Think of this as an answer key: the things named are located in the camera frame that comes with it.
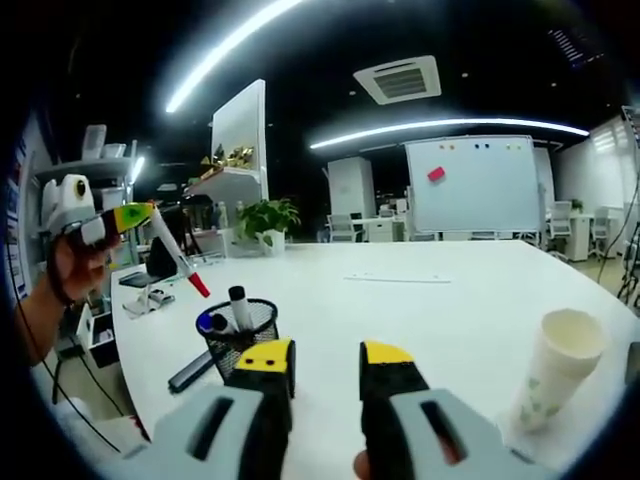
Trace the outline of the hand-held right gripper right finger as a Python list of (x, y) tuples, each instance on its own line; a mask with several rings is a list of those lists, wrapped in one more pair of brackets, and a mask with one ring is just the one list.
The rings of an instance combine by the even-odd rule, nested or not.
[(432, 389), (399, 347), (360, 343), (361, 430), (372, 479), (548, 479), (504, 446), (497, 427)]

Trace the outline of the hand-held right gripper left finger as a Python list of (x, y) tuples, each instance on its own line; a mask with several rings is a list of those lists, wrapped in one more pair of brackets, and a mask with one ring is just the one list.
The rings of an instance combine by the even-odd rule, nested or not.
[(161, 419), (152, 443), (124, 457), (141, 479), (278, 479), (293, 429), (296, 344), (246, 350), (223, 385)]

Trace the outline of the person's left hand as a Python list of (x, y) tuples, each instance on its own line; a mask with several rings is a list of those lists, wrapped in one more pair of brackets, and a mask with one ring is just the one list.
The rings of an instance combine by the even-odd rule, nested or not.
[(69, 306), (97, 289), (107, 273), (107, 257), (119, 240), (105, 248), (75, 248), (67, 236), (50, 245), (44, 285), (61, 306)]

